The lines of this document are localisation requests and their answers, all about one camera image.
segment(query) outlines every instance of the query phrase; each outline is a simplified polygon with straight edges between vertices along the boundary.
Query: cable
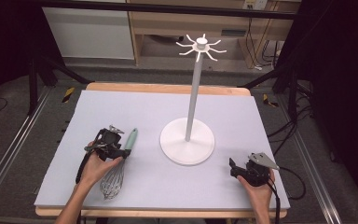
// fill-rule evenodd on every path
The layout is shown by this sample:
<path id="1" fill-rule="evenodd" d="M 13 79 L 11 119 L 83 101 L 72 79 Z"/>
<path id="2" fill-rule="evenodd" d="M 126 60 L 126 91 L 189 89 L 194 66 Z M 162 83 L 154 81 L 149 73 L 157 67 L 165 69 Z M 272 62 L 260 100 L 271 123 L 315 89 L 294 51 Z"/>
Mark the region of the cable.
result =
<path id="1" fill-rule="evenodd" d="M 256 53 L 255 53 L 255 44 L 253 42 L 253 39 L 252 39 L 252 33 L 251 33 L 251 26 L 252 26 L 252 18 L 249 18 L 249 22 L 248 22 L 248 33 L 246 34 L 246 37 L 245 37 L 245 47 L 246 49 L 248 50 L 248 53 L 249 53 L 249 56 L 251 57 L 252 59 L 252 63 L 254 66 L 267 66 L 269 64 L 264 64 L 264 63 L 260 63 L 258 60 L 257 60 L 257 56 L 256 56 Z M 252 56 L 252 53 L 251 51 L 249 50 L 249 47 L 248 47 L 248 36 L 251 37 L 251 42 L 252 42 L 252 46 L 253 46 L 253 52 L 255 54 L 255 58 Z"/>
<path id="2" fill-rule="evenodd" d="M 281 166 L 280 166 L 280 169 L 281 169 L 281 170 L 284 170 L 284 171 L 286 171 L 286 172 L 289 172 L 289 173 L 291 173 L 292 175 L 295 175 L 295 176 L 298 178 L 298 180 L 301 182 L 301 185 L 302 185 L 302 187 L 303 187 L 303 191 L 302 191 L 302 193 L 300 194 L 300 196 L 297 196 L 297 197 L 293 197 L 293 196 L 292 196 L 292 197 L 288 197 L 288 199 L 291 199 L 291 200 L 300 200 L 300 199 L 304 198 L 305 194 L 307 193 L 307 187 L 306 187 L 306 185 L 305 185 L 304 180 L 301 178 L 301 176 L 298 175 L 298 174 L 296 174 L 294 171 L 292 171 L 292 170 L 290 170 L 290 169 L 288 169 L 288 168 L 285 168 L 285 167 L 281 167 Z"/>
<path id="3" fill-rule="evenodd" d="M 281 199 L 278 196 L 278 191 L 277 191 L 277 187 L 275 186 L 274 181 L 270 178 L 270 180 L 272 181 L 272 185 L 269 183 L 269 181 L 267 182 L 267 185 L 269 186 L 269 188 L 272 190 L 272 192 L 275 194 L 275 201 L 276 201 L 276 208 L 275 208 L 275 224 L 279 224 L 279 219 L 280 219 L 280 212 L 281 212 Z"/>
<path id="4" fill-rule="evenodd" d="M 277 60 L 276 60 L 276 57 L 277 57 L 277 51 L 278 51 L 278 41 L 275 42 L 275 50 L 274 50 L 274 57 L 272 59 L 272 69 L 275 68 L 275 66 L 277 65 Z"/>
<path id="5" fill-rule="evenodd" d="M 281 150 L 283 144 L 296 132 L 296 128 L 297 128 L 297 124 L 292 126 L 292 129 L 290 129 L 289 133 L 286 135 L 286 137 L 284 137 L 281 144 L 277 147 L 277 149 L 275 149 L 273 153 L 274 156 L 276 156 L 276 154 Z"/>
<path id="6" fill-rule="evenodd" d="M 4 100 L 5 104 L 0 108 L 0 111 L 2 111 L 3 109 L 5 109 L 5 107 L 7 106 L 7 99 L 0 97 L 0 100 Z"/>
<path id="7" fill-rule="evenodd" d="M 269 40 L 266 40 L 266 43 L 264 43 L 264 46 L 263 46 L 263 50 L 261 50 L 261 58 L 264 61 L 270 63 L 270 62 L 272 62 L 272 60 L 265 59 L 265 58 L 273 57 L 273 56 L 270 56 L 270 55 L 265 55 L 268 46 L 269 46 Z"/>
<path id="8" fill-rule="evenodd" d="M 309 116 L 309 115 L 311 115 L 311 113 L 308 113 L 308 114 L 304 115 L 304 117 L 301 118 L 301 119 L 298 119 L 297 122 L 303 120 L 304 118 L 306 118 L 306 117 Z M 287 135 L 287 138 L 291 138 L 291 137 L 293 136 L 293 134 L 295 134 L 296 130 L 297 130 L 297 125 L 296 125 L 295 129 Z M 278 142 L 281 142 L 281 141 L 285 141 L 285 139 L 275 140 L 275 141 L 269 141 L 269 142 L 270 142 L 270 143 L 278 143 Z"/>
<path id="9" fill-rule="evenodd" d="M 309 110 L 311 110 L 311 106 L 310 106 L 310 105 L 307 105 L 306 107 L 304 107 L 304 108 L 302 108 L 300 111 L 298 111 L 298 112 L 297 112 L 297 115 L 300 116 L 303 112 L 309 111 Z M 282 132 L 283 130 L 287 129 L 288 127 L 290 127 L 290 126 L 293 125 L 294 123 L 297 123 L 298 121 L 304 119 L 305 117 L 303 117 L 303 118 L 301 118 L 301 119 L 296 119 L 295 121 L 293 121 L 293 120 L 288 121 L 288 122 L 287 122 L 286 124 L 284 124 L 279 130 L 277 130 L 277 131 L 275 131 L 275 132 L 273 132 L 273 133 L 268 134 L 267 137 L 270 138 L 270 137 L 272 137 L 272 136 L 274 136 L 274 135 L 276 135 L 276 134 Z"/>

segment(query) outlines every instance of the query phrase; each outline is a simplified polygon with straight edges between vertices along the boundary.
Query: gray floor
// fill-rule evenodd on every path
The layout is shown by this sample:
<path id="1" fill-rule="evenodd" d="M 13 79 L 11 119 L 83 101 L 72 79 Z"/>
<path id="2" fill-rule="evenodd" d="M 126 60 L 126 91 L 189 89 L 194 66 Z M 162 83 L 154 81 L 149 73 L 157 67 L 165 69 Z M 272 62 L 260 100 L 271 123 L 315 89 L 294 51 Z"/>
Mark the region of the gray floor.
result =
<path id="1" fill-rule="evenodd" d="M 214 54 L 213 56 L 219 59 L 218 62 L 205 60 L 201 85 L 237 86 L 261 76 L 270 69 L 268 66 L 262 71 L 247 69 L 235 39 L 222 41 L 221 47 L 228 50 L 227 54 L 222 54 L 222 57 Z M 79 66 L 76 60 L 68 62 L 68 65 L 72 65 L 73 70 L 79 75 L 99 81 L 191 84 L 194 58 L 177 56 L 178 52 L 185 51 L 178 49 L 169 38 L 152 36 L 146 39 L 139 66 L 102 62 L 96 68 L 92 67 L 92 64 Z M 48 89 L 50 94 L 46 105 L 0 185 L 0 218 L 10 217 L 11 223 L 50 222 L 48 217 L 39 217 L 34 212 L 33 203 L 37 193 L 35 190 L 41 185 L 59 141 L 64 135 L 63 131 L 74 113 L 79 93 L 86 87 L 66 76 L 58 77 L 59 83 L 55 88 Z M 267 81 L 251 89 L 266 133 L 278 130 L 287 122 L 282 109 L 287 100 L 286 94 L 276 96 L 283 100 L 279 107 L 263 104 L 264 93 L 273 96 L 270 89 L 272 83 L 273 80 Z M 0 160 L 26 118 L 29 104 L 27 85 L 27 77 L 20 77 L 0 87 L 0 108 L 7 101 L 7 106 L 0 111 Z M 62 103 L 62 97 L 69 87 L 75 87 L 76 90 L 68 103 Z M 301 109 L 309 103 L 302 99 L 298 104 Z M 315 120 L 306 116 L 298 122 L 297 131 L 303 138 L 342 223 L 358 223 L 358 189 L 345 166 L 330 161 L 329 147 Z M 270 141 L 283 139 L 285 134 L 280 133 Z M 275 150 L 279 144 L 271 143 L 271 148 Z M 282 223 L 327 223 L 294 137 L 284 144 L 275 159 L 281 167 L 289 168 L 300 175 L 307 186 L 304 198 L 290 201 L 291 208 L 287 217 L 282 219 Z M 281 171 L 281 174 L 288 195 L 298 196 L 302 190 L 299 180 L 285 171 Z"/>

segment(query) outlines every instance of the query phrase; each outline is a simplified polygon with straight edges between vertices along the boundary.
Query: white mug tree stand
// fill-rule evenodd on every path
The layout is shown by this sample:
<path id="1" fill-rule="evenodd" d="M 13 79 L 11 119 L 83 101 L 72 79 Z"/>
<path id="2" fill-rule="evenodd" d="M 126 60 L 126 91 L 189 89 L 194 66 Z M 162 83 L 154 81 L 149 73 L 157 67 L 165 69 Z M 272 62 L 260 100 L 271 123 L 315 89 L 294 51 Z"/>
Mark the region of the white mug tree stand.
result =
<path id="1" fill-rule="evenodd" d="M 220 40 L 213 44 L 208 44 L 205 35 L 197 38 L 197 41 L 192 40 L 188 35 L 187 38 L 193 42 L 192 45 L 182 45 L 177 42 L 176 44 L 181 47 L 192 48 L 186 53 L 180 53 L 180 55 L 187 55 L 192 51 L 198 53 L 194 64 L 188 116 L 187 118 L 175 119 L 168 123 L 162 130 L 159 141 L 162 151 L 172 161 L 181 165 L 197 165 L 207 160 L 214 150 L 214 135 L 212 130 L 202 121 L 194 119 L 203 54 L 206 53 L 210 59 L 217 61 L 208 51 L 212 50 L 217 53 L 224 53 L 226 50 L 211 49 L 210 46 L 218 44 Z"/>

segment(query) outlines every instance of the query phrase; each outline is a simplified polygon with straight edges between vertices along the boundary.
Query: wooden table edge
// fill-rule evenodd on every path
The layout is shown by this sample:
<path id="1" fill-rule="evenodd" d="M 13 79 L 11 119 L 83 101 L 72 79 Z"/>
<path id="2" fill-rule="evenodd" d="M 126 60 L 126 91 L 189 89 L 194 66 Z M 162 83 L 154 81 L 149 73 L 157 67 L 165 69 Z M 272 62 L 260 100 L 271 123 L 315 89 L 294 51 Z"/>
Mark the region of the wooden table edge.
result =
<path id="1" fill-rule="evenodd" d="M 37 206 L 35 211 L 41 217 L 57 217 L 62 208 Z M 271 210 L 269 216 L 275 217 Z M 83 217 L 198 217 L 198 218 L 244 218 L 255 217 L 252 210 L 143 210 L 143 209 L 83 209 Z M 280 218 L 286 217 L 287 210 L 281 209 Z"/>
<path id="2" fill-rule="evenodd" d="M 172 84 L 92 82 L 87 86 L 86 91 L 132 91 L 189 94 L 191 93 L 191 86 Z M 242 96 L 251 95 L 249 90 L 245 88 L 233 88 L 225 86 L 199 86 L 199 94 Z"/>

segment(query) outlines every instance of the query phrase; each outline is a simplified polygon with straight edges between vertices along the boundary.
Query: human hand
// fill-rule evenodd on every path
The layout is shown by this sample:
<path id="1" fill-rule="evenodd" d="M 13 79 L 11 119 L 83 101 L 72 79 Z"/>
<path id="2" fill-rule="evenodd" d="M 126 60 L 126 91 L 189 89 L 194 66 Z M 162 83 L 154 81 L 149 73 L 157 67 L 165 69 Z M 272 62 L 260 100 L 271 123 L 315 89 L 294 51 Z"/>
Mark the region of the human hand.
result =
<path id="1" fill-rule="evenodd" d="M 270 180 L 268 182 L 272 186 L 275 181 L 275 175 L 272 169 L 269 169 L 269 177 Z M 272 189 L 267 184 L 254 187 L 240 175 L 237 176 L 237 179 L 241 182 L 249 195 L 257 223 L 269 223 L 269 202 L 271 200 Z"/>
<path id="2" fill-rule="evenodd" d="M 93 186 L 106 174 L 107 171 L 117 166 L 122 160 L 122 157 L 118 157 L 112 161 L 103 161 L 98 157 L 96 152 L 92 152 L 89 156 L 89 160 L 87 161 L 83 169 L 80 183 L 85 183 L 89 186 Z"/>

